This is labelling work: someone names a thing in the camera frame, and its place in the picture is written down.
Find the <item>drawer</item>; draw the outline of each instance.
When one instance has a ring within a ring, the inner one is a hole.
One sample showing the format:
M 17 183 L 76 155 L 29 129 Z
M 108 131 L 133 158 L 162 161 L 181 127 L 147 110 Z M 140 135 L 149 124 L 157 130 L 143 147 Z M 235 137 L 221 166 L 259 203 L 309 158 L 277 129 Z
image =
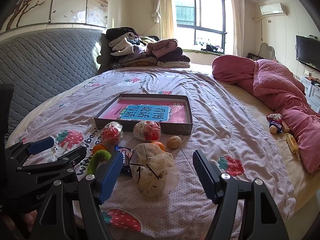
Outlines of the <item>drawer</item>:
M 316 113 L 320 113 L 320 105 L 310 100 L 310 98 L 307 98 L 307 102 L 313 111 L 315 111 Z
M 310 99 L 320 105 L 320 87 L 312 86 Z
M 305 87 L 305 94 L 307 97 L 310 97 L 310 94 L 311 94 L 311 88 L 312 88 L 312 85 L 311 85 L 311 82 L 308 80 L 308 79 L 305 79 L 305 78 L 301 78 L 300 79 L 300 82 L 304 85 Z

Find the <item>gray quilted headboard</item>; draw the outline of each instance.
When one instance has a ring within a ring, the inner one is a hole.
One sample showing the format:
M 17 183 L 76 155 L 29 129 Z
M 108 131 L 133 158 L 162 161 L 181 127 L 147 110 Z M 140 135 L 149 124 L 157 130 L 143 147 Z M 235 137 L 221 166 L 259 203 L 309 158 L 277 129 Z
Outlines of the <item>gray quilted headboard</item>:
M 9 134 L 37 106 L 107 70 L 108 40 L 99 30 L 57 28 L 0 41 L 0 83 L 14 83 Z

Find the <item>silver bolt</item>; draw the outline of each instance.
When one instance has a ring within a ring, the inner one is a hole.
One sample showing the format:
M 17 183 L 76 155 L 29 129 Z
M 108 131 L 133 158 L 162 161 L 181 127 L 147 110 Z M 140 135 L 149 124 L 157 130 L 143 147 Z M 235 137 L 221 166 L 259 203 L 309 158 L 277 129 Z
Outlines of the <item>silver bolt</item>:
M 227 174 L 227 173 L 222 173 L 222 174 L 221 174 L 221 178 L 223 178 L 223 179 L 230 179 L 230 175 Z
M 89 174 L 85 177 L 86 180 L 93 180 L 94 179 L 94 175 L 93 174 Z
M 53 185 L 55 185 L 55 186 L 61 185 L 61 180 L 59 180 L 59 179 L 55 180 Z
M 261 179 L 256 179 L 254 182 L 259 186 L 263 184 L 263 181 Z

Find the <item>television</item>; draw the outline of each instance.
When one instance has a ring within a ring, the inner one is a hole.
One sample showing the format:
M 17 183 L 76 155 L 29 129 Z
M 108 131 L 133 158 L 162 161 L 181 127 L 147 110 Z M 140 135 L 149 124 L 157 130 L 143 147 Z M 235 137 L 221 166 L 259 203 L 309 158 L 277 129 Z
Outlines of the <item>television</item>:
M 320 41 L 297 36 L 296 58 L 302 64 L 320 71 Z

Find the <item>beige organza bag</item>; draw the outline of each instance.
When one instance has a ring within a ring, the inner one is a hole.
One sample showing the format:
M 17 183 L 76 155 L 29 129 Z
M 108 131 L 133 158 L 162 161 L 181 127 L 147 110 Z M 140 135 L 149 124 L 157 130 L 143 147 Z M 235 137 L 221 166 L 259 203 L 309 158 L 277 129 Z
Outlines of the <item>beige organza bag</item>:
M 179 170 L 171 153 L 156 144 L 141 143 L 130 161 L 133 180 L 149 200 L 165 198 L 179 183 Z

